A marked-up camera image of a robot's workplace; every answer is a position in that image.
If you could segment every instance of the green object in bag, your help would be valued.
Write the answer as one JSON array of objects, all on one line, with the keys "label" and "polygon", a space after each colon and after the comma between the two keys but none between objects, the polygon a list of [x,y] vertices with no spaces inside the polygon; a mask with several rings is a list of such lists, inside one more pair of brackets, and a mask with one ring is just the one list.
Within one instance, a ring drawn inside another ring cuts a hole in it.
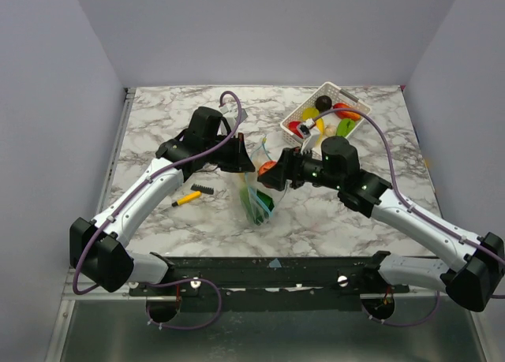
[{"label": "green object in bag", "polygon": [[[257,226],[263,224],[265,219],[268,219],[268,213],[259,204],[255,207],[251,205],[251,200],[254,200],[254,197],[250,198],[247,185],[241,188],[239,195],[247,219]],[[274,209],[274,200],[269,195],[260,190],[256,191],[256,195],[270,212]]]}]

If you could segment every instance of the cable clip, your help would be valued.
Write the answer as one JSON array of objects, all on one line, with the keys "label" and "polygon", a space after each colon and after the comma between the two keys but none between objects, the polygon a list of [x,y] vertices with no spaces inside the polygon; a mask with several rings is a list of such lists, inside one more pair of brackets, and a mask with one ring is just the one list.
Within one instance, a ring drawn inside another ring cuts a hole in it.
[{"label": "cable clip", "polygon": [[410,204],[410,207],[407,208],[407,212],[409,212],[411,214],[414,207],[416,207],[415,203]]}]

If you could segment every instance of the orange object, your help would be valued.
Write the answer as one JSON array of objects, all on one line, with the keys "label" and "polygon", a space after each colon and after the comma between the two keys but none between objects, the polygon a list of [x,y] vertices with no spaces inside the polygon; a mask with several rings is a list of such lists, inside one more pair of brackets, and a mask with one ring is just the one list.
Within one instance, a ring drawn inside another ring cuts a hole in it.
[{"label": "orange object", "polygon": [[[333,108],[350,108],[353,109],[353,107],[346,105],[345,103],[337,103],[333,106]],[[336,114],[339,118],[341,119],[351,119],[354,121],[358,121],[361,119],[361,116],[359,114],[355,114],[354,112],[349,112],[349,111],[339,111]]]},{"label": "orange object", "polygon": [[277,163],[276,161],[267,161],[267,162],[265,162],[263,165],[261,165],[260,169],[258,170],[258,175],[266,173],[272,167],[274,167],[276,163]]}]

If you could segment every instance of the dark brown ball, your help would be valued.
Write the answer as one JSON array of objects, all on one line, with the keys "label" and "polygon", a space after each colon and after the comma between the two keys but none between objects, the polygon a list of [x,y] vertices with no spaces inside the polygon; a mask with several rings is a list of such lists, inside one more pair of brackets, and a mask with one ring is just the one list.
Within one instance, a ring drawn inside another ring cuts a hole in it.
[{"label": "dark brown ball", "polygon": [[316,109],[319,112],[328,111],[332,106],[331,98],[327,95],[322,95],[316,99]]}]

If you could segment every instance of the yellow screwdriver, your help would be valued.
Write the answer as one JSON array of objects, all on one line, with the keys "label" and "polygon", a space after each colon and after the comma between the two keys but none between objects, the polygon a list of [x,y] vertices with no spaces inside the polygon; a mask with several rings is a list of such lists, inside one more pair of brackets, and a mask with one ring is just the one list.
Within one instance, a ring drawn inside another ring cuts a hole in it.
[{"label": "yellow screwdriver", "polygon": [[186,195],[184,198],[179,199],[179,200],[173,202],[172,203],[172,207],[181,206],[182,204],[188,203],[191,200],[194,200],[196,198],[200,198],[201,196],[202,196],[202,192],[201,191],[197,191],[197,192],[194,192],[193,194]]}]

